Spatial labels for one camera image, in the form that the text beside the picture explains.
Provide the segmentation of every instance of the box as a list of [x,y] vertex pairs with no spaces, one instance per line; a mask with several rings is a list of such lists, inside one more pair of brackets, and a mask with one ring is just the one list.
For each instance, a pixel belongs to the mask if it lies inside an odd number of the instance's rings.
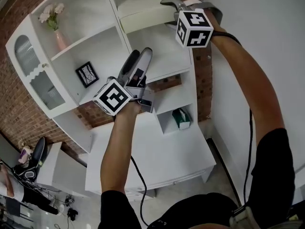
[[184,130],[186,128],[189,128],[191,125],[191,119],[189,115],[181,108],[175,109],[172,112],[172,116],[175,119],[179,130]]

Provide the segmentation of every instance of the electrical cord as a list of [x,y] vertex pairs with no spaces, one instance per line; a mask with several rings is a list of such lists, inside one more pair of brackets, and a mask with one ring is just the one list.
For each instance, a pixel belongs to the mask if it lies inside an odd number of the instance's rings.
[[[68,222],[68,228],[67,228],[67,229],[69,229],[69,217],[67,217],[67,222]],[[59,226],[58,224],[54,224],[54,227],[55,227],[56,229],[61,229],[60,226]]]
[[[227,33],[227,32],[213,31],[212,36],[226,36],[226,37],[229,37],[229,38],[233,39],[239,45],[241,45],[241,43],[238,41],[238,39],[236,37],[234,37],[232,34]],[[253,141],[253,120],[252,120],[251,109],[250,109],[249,114],[250,114],[250,120],[249,120],[249,124],[250,124],[250,144],[249,144],[248,166],[247,166],[246,176],[245,176],[245,180],[244,180],[244,203],[246,203],[246,185],[247,185],[247,180],[248,180],[249,170],[250,170],[250,165],[251,165],[252,141]]]
[[135,163],[135,161],[134,161],[134,159],[133,159],[132,156],[131,156],[131,160],[132,160],[132,162],[133,162],[133,164],[134,164],[134,167],[135,167],[135,169],[137,170],[138,175],[139,175],[139,177],[140,177],[140,179],[141,179],[141,181],[143,182],[143,185],[144,185],[144,193],[143,193],[143,197],[142,197],[141,204],[140,204],[140,216],[141,216],[141,220],[143,221],[143,223],[144,223],[146,226],[148,226],[148,224],[145,222],[145,220],[144,220],[144,218],[143,218],[143,214],[142,214],[143,202],[144,202],[144,199],[145,199],[145,196],[146,196],[147,186],[146,186],[146,183],[145,183],[145,181],[144,181],[144,179],[143,179],[143,177],[142,177],[142,175],[141,175],[141,173],[140,173],[140,171],[139,171],[139,169],[138,169],[138,167],[137,167],[137,164]]

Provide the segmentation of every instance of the black picture frame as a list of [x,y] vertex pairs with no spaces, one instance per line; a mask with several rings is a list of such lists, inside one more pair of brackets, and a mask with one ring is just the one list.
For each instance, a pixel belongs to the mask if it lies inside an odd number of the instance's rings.
[[76,73],[85,88],[92,85],[99,79],[90,61],[76,69]]

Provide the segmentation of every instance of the vase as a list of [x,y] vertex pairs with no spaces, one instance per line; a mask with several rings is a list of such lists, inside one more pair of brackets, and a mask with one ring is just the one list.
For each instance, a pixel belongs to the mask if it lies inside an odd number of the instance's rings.
[[64,50],[66,47],[68,47],[67,42],[63,34],[60,32],[59,29],[57,29],[55,32],[57,45],[60,49],[60,51]]

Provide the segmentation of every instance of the scalloped trim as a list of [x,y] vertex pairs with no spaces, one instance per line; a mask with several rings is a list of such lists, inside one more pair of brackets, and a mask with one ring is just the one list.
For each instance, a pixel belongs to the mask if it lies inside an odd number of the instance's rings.
[[43,72],[44,69],[42,67],[42,64],[38,65],[29,75],[27,75],[27,79],[29,82],[35,79],[36,76],[38,76],[41,72]]

